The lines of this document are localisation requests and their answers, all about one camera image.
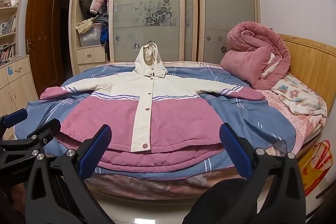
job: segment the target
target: tile floor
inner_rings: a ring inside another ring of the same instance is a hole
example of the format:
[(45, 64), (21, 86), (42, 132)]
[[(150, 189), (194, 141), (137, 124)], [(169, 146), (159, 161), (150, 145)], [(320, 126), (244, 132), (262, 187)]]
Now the tile floor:
[[(272, 180), (267, 180), (258, 198), (258, 212)], [(181, 224), (196, 199), (159, 202), (128, 200), (92, 192), (115, 224)]]

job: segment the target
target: pink bed sheet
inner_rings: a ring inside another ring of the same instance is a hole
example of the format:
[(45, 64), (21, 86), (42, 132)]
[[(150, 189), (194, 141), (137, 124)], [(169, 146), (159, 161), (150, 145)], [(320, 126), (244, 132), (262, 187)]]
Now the pink bed sheet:
[[(321, 126), (326, 123), (322, 115), (293, 115), (280, 101), (277, 94), (270, 90), (261, 92), (265, 95), (268, 104), (279, 110), (294, 126), (296, 142), (292, 151), (295, 154), (302, 147), (305, 137), (307, 138), (319, 123)], [(277, 153), (273, 147), (267, 149), (267, 152), (272, 155)], [(90, 179), (86, 180), (86, 184), (89, 189), (104, 194), (145, 200), (167, 200), (197, 198), (217, 182), (239, 177), (236, 169), (230, 167), (174, 181), (144, 180), (114, 174), (93, 174)]]

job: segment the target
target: blue sticker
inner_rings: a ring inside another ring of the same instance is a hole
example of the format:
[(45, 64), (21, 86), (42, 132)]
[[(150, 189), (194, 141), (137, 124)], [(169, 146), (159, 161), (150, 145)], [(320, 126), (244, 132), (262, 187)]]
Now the blue sticker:
[(8, 75), (12, 75), (13, 74), (12, 66), (8, 66), (7, 70), (8, 70)]

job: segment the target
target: wooden headboard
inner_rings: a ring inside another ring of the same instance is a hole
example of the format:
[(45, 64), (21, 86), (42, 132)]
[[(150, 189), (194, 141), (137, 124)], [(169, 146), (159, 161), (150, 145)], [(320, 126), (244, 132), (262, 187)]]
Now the wooden headboard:
[(279, 35), (291, 54), (289, 71), (325, 100), (329, 112), (336, 94), (336, 48), (306, 38)]

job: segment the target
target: blue gripper pad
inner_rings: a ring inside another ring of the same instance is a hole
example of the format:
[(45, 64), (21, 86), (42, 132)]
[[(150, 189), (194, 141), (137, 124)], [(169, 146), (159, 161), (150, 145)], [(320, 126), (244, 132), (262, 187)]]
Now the blue gripper pad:
[(2, 122), (2, 126), (5, 128), (11, 128), (19, 122), (24, 121), (28, 117), (28, 112), (24, 108), (19, 109), (9, 115), (7, 115)]
[(92, 138), (93, 142), (78, 162), (78, 173), (83, 180), (91, 177), (111, 139), (111, 128), (107, 125), (103, 125)]
[(239, 175), (249, 180), (253, 174), (252, 159), (249, 156), (254, 150), (251, 144), (245, 138), (238, 137), (228, 123), (221, 125), (219, 138)]

